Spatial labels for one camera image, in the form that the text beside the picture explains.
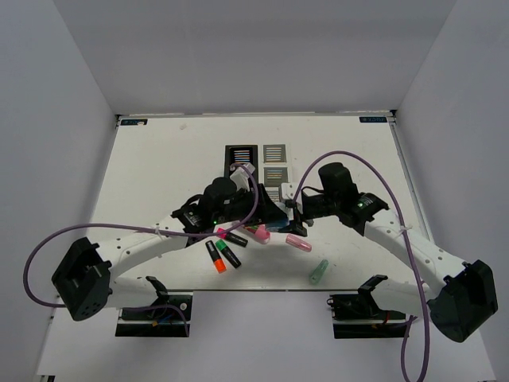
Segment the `blue glue jar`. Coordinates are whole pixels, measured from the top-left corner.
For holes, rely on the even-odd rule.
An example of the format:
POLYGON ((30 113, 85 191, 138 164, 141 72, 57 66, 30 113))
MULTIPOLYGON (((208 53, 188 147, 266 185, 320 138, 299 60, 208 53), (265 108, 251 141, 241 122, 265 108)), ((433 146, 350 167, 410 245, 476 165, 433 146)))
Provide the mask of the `blue glue jar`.
POLYGON ((275 206, 278 211, 273 211, 270 215, 269 222, 266 223, 266 229, 269 232, 279 232, 281 228, 289 223, 287 208, 281 202, 276 202, 275 206))

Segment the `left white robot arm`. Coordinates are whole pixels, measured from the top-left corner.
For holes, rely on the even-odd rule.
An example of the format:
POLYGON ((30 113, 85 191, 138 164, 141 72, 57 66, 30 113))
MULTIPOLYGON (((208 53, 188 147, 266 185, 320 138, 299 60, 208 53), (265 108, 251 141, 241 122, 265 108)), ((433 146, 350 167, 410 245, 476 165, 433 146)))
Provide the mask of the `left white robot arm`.
POLYGON ((75 322, 110 307, 141 307, 158 318, 168 308, 162 283, 153 276, 127 278, 129 270, 210 238, 220 224, 268 225, 286 217, 264 185, 237 185, 218 177, 152 227, 130 228, 129 235, 102 243, 76 240, 53 273, 52 284, 75 322))

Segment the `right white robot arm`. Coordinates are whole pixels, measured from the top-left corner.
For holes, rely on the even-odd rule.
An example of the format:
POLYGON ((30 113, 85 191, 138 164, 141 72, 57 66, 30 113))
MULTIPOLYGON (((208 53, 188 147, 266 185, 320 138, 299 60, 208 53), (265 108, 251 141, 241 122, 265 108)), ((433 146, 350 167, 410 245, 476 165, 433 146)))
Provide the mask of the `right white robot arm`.
POLYGON ((292 210, 285 230, 306 236, 305 221, 335 216, 408 268, 417 269, 424 283, 413 286, 375 275, 349 296, 351 308, 340 305, 340 320, 375 318, 383 311, 429 316, 443 335, 461 343, 496 313, 495 283, 486 263, 468 263, 439 248, 420 232, 406 228, 385 201, 372 193, 359 192, 341 163, 322 166, 318 173, 322 188, 313 195, 299 190, 295 183, 280 185, 280 198, 292 210))

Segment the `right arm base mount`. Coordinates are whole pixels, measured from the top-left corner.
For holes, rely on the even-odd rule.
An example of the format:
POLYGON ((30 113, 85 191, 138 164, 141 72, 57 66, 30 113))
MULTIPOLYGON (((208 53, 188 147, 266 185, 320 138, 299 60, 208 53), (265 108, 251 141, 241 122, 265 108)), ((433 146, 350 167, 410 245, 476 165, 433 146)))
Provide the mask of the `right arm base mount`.
POLYGON ((330 294, 327 305, 332 312, 335 339, 403 338, 409 318, 395 310, 382 310, 372 292, 386 275, 370 277, 357 290, 330 294))

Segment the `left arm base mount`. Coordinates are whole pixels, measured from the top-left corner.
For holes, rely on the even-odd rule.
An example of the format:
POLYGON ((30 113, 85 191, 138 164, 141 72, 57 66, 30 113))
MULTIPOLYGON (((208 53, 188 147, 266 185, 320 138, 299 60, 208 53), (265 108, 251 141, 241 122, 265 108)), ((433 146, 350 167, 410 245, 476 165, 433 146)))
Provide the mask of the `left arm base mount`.
POLYGON ((139 307, 121 309, 116 337, 189 337, 192 320, 192 292, 171 292, 153 276, 145 281, 156 297, 139 307))

